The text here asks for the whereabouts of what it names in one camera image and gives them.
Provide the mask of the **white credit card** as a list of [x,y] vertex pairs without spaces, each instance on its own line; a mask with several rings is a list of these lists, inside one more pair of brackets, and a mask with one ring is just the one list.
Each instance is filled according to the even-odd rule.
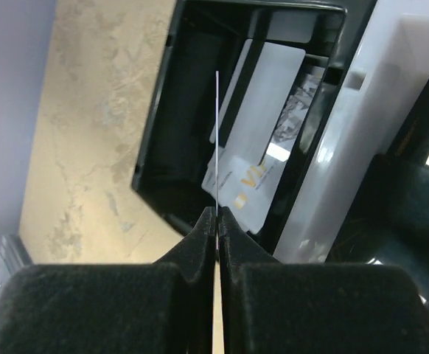
[[220,111],[220,73],[215,71],[215,122],[214,122],[214,186],[215,186],[215,259],[219,262],[219,111]]

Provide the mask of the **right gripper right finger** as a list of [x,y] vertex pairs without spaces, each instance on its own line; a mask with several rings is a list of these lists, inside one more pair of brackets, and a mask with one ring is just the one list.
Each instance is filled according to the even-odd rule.
[[227,353],[429,353],[429,313],[400,268],[284,264],[217,216]]

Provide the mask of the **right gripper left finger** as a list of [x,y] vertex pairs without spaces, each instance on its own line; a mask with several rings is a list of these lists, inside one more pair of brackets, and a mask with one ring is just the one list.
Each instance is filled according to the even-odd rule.
[[145,264],[42,264],[0,295],[0,353],[210,353],[216,214]]

